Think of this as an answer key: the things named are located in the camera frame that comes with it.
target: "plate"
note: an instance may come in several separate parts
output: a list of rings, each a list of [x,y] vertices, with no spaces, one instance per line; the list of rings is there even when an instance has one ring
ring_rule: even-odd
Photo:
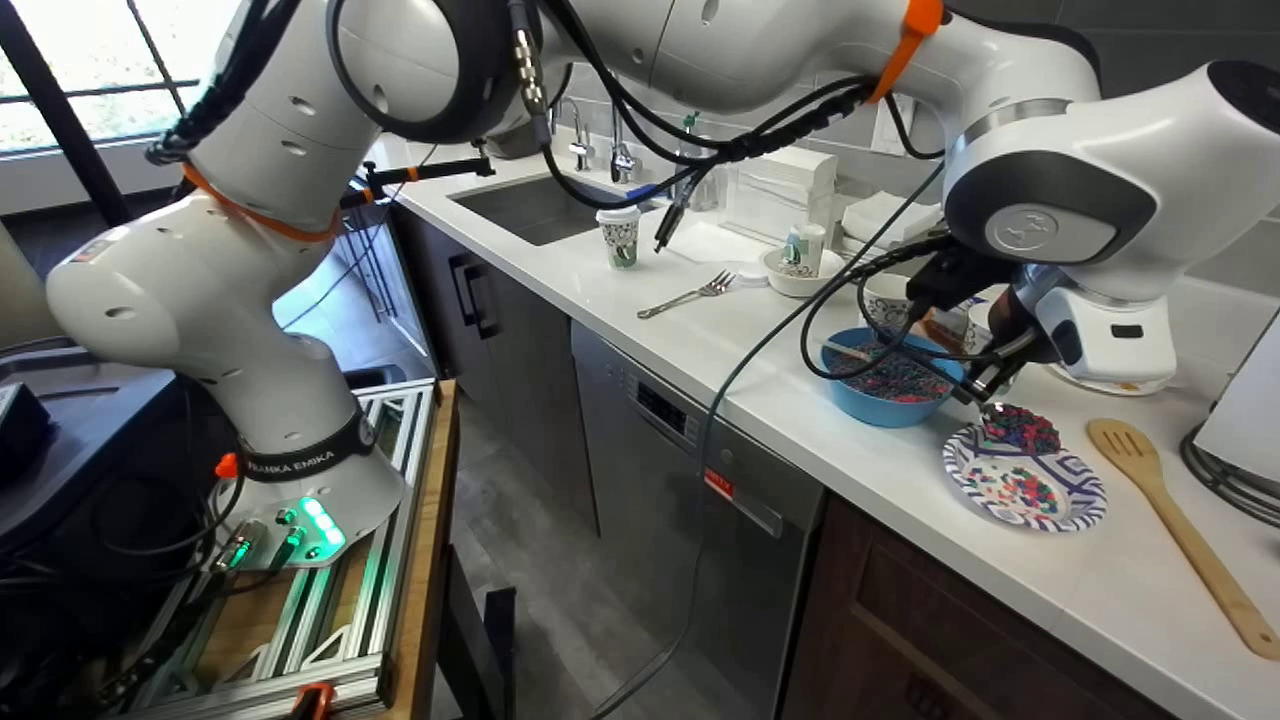
[[[945,474],[976,512],[1027,533],[1066,536],[1109,515],[1109,492],[1074,452],[978,448],[976,432],[958,427],[945,442]]]

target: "window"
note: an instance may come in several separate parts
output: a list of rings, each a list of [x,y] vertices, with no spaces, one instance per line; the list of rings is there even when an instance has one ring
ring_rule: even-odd
[[[62,85],[93,140],[152,135],[175,122],[181,102],[200,97],[235,0],[12,0],[34,37],[52,75]],[[163,78],[135,17],[154,40]],[[22,97],[0,53],[0,153],[52,146],[52,131]]]

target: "dishwasher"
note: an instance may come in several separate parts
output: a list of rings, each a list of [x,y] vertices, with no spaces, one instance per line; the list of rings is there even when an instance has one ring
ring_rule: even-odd
[[[581,323],[573,351],[599,543],[636,625],[673,642],[697,597],[661,674],[682,685],[681,716],[775,716],[825,489],[722,422],[703,474],[703,409]]]

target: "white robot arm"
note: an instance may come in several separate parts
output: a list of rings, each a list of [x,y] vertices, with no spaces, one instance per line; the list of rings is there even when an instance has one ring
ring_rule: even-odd
[[[606,68],[697,107],[758,107],[846,72],[936,102],[951,230],[1045,267],[1021,299],[1065,364],[1100,379],[1171,373],[1160,290],[1243,237],[1280,189],[1274,72],[1210,63],[1100,99],[1080,49],[973,24],[939,0],[274,0],[270,12],[285,17],[258,27],[285,30],[266,63],[182,156],[195,192],[93,239],[47,297],[80,344],[209,383],[245,436],[245,512],[270,543],[300,536],[292,563],[329,563],[370,533],[399,481],[366,452],[333,351],[285,334],[266,306],[329,250],[380,128],[502,146],[534,128],[544,75],[581,56],[567,12]],[[305,500],[336,536],[289,512]]]

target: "orange ring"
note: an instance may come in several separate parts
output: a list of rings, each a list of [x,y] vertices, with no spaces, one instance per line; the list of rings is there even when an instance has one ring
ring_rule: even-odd
[[[186,179],[193,189],[209,192],[229,214],[241,214],[241,220],[249,220],[249,222],[258,222],[258,227],[266,227],[266,230],[274,230],[274,237],[289,237],[289,239],[300,239],[300,243],[329,243],[329,239],[338,230],[338,214],[336,214],[336,212],[333,212],[333,222],[320,227],[320,230],[305,230],[305,227],[278,222],[274,214],[258,214],[258,212],[229,198],[222,192],[214,192],[195,164],[182,164],[182,179]]]
[[[882,72],[876,78],[873,102],[890,90],[890,85],[908,72],[919,44],[945,24],[945,0],[908,0],[904,37],[895,40],[890,56],[882,59]]]

